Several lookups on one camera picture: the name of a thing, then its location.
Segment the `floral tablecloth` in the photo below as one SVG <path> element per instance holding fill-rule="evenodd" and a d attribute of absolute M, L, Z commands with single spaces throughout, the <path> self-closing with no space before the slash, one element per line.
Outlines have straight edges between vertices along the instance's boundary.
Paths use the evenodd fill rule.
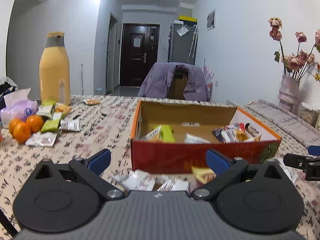
<path fill-rule="evenodd" d="M 101 100 L 97 106 L 87 106 L 84 99 L 96 98 Z M 147 99 L 166 103 L 201 104 L 217 106 L 215 103 Z M 68 117 L 72 119 L 80 114 L 82 131 L 80 133 L 64 133 L 58 137 L 53 148 L 27 147 L 18 145 L 7 130 L 3 130 L 4 141 L 0 144 L 0 208 L 18 229 L 12 214 L 12 203 L 20 188 L 32 173 L 33 169 L 43 158 L 51 158 L 55 163 L 68 163 L 74 157 L 88 158 L 103 148 L 108 148 L 112 154 L 111 165 L 104 171 L 102 178 L 112 182 L 113 174 L 126 174 L 131 170 L 130 158 L 130 130 L 138 98 L 112 96 L 74 96 L 72 106 L 74 112 Z M 292 136 L 285 133 L 275 124 L 261 117 L 257 113 L 244 109 L 270 126 L 282 136 L 278 156 L 290 152 L 307 155 L 307 149 Z M 307 182 L 303 172 L 299 172 L 295 183 L 305 202 L 305 212 L 298 226 L 298 232 L 305 238 L 314 240 L 320 238 L 320 184 Z M 10 236 L 2 229 L 0 240 Z"/>

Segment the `pink vase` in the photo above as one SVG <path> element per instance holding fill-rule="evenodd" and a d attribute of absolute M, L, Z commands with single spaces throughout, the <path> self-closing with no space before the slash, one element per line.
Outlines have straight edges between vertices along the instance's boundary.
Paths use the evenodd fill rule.
<path fill-rule="evenodd" d="M 278 98 L 279 106 L 292 112 L 293 106 L 298 102 L 300 81 L 293 77 L 282 76 L 281 88 Z"/>

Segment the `dried rose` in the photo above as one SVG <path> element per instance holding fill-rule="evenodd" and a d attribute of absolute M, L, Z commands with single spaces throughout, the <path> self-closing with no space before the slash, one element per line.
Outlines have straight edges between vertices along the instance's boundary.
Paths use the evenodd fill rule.
<path fill-rule="evenodd" d="M 279 41 L 282 39 L 282 34 L 279 30 L 272 29 L 269 33 L 270 37 L 273 38 L 275 41 Z"/>
<path fill-rule="evenodd" d="M 298 56 L 297 56 L 298 59 L 300 59 L 302 62 L 303 62 L 303 65 L 306 63 L 307 61 L 307 58 L 308 58 L 308 53 L 304 52 L 303 50 L 301 50 L 299 53 L 298 53 Z"/>
<path fill-rule="evenodd" d="M 272 29 L 278 30 L 280 27 L 282 28 L 282 22 L 279 18 L 270 18 L 269 23 Z"/>
<path fill-rule="evenodd" d="M 313 53 L 310 54 L 310 56 L 308 57 L 307 62 L 308 62 L 309 65 L 312 65 L 312 64 L 315 63 L 315 55 Z"/>
<path fill-rule="evenodd" d="M 284 60 L 288 60 L 290 57 L 289 56 L 284 56 Z"/>
<path fill-rule="evenodd" d="M 304 35 L 303 32 L 296 32 L 296 37 L 298 38 L 298 42 L 306 42 L 307 37 Z"/>
<path fill-rule="evenodd" d="M 317 30 L 315 39 L 317 46 L 320 46 L 320 30 Z"/>
<path fill-rule="evenodd" d="M 300 67 L 299 65 L 301 64 L 301 61 L 296 58 L 294 54 L 292 54 L 289 59 L 288 59 L 288 68 L 292 70 L 298 70 Z"/>

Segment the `doorway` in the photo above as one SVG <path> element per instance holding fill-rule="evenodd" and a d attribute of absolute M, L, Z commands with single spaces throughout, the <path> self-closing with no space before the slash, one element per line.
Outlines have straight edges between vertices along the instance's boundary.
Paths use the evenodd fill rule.
<path fill-rule="evenodd" d="M 108 30 L 107 60 L 106 60 L 106 93 L 109 94 L 115 88 L 115 62 L 116 62 L 116 42 L 117 42 L 118 20 L 110 14 Z"/>
<path fill-rule="evenodd" d="M 140 87 L 158 58 L 160 25 L 124 24 L 120 86 Z"/>

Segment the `blue gripper pad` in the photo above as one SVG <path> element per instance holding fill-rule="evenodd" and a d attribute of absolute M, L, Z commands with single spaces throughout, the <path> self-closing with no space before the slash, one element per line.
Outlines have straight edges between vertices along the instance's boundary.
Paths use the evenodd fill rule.
<path fill-rule="evenodd" d="M 100 176 L 111 163 L 111 152 L 103 149 L 88 159 L 88 169 Z"/>
<path fill-rule="evenodd" d="M 207 150 L 205 160 L 207 166 L 213 170 L 217 176 L 233 165 L 233 161 L 231 159 L 213 149 Z"/>

